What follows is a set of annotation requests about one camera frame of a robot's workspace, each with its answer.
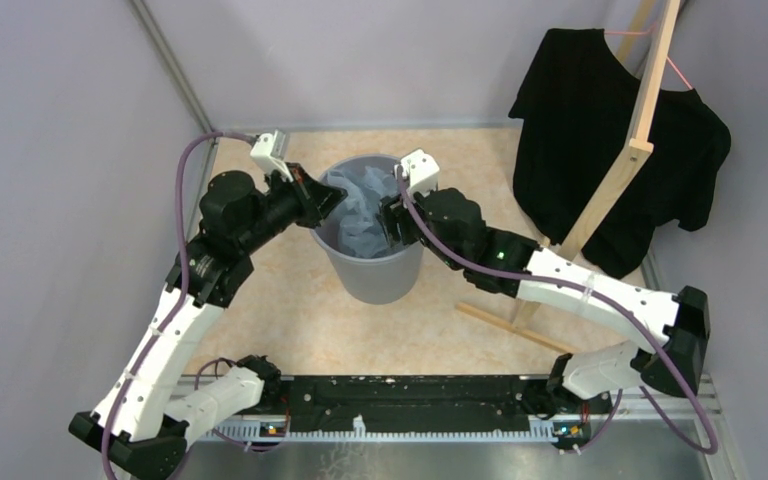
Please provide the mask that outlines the light blue plastic trash bag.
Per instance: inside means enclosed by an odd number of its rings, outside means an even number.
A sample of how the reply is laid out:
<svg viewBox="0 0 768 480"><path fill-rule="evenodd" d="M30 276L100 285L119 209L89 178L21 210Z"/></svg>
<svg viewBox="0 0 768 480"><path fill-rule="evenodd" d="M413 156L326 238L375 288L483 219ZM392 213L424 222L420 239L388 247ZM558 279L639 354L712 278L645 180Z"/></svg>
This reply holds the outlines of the light blue plastic trash bag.
<svg viewBox="0 0 768 480"><path fill-rule="evenodd" d="M374 259L398 250L389 244L379 219L381 201L398 193L391 171L374 166L350 170L343 166L328 171L325 182L344 189L347 194L332 213L337 223L337 244L341 253Z"/></svg>

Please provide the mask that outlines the grey plastic trash bin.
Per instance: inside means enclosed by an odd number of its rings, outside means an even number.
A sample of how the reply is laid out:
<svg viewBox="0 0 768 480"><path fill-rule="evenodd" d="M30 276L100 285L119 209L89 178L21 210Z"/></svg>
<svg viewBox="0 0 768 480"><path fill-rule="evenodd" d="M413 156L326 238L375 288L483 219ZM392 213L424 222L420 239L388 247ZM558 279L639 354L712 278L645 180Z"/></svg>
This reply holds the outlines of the grey plastic trash bin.
<svg viewBox="0 0 768 480"><path fill-rule="evenodd" d="M350 157L329 167L320 181L326 183L325 174L343 166L350 170L374 166L391 171L393 175L396 162L395 157L383 154ZM393 303L404 297L418 279L423 247L420 244L397 246L395 253L374 259L346 255L338 250L337 223L332 213L313 230L312 237L326 252L346 291L355 299L373 305Z"/></svg>

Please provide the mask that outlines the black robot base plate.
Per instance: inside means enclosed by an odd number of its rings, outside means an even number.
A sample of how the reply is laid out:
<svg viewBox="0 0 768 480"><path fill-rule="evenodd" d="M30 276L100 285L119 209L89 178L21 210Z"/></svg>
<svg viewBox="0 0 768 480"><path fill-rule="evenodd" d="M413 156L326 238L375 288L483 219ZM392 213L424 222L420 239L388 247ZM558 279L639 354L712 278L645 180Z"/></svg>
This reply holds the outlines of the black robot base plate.
<svg viewBox="0 0 768 480"><path fill-rule="evenodd" d="M288 419L293 433L347 432L357 418L372 433L507 433L610 408L607 393L582 400L542 375L298 375L241 413Z"/></svg>

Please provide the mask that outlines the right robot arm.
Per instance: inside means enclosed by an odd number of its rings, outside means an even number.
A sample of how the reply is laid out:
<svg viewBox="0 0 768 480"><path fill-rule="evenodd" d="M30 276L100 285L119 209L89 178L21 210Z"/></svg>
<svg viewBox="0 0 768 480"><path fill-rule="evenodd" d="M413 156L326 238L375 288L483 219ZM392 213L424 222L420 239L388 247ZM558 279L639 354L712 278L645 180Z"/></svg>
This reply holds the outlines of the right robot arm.
<svg viewBox="0 0 768 480"><path fill-rule="evenodd" d="M603 392L633 387L700 406L711 335L704 291L650 290L567 261L530 238L488 226L479 205L454 188L409 201L387 197L379 217L390 242L422 244L479 290L552 306L623 337L555 361L546 385L554 409L572 412Z"/></svg>

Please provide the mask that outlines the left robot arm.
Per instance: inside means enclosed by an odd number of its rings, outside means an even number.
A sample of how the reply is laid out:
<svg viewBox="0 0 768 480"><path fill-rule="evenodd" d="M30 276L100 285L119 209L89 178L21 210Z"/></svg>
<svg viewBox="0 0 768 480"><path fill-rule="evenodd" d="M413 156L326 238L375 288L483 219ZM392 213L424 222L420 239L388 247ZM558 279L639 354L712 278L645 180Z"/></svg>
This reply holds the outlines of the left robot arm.
<svg viewBox="0 0 768 480"><path fill-rule="evenodd" d="M240 411L263 414L279 404L280 371L257 355L184 398L172 397L195 348L253 273L253 254L292 225L320 226L347 197L297 163L265 180L265 192L240 170L209 182L199 231L167 275L125 371L93 410L70 422L70 433L102 454L109 478L119 467L136 479L171 479L205 433Z"/></svg>

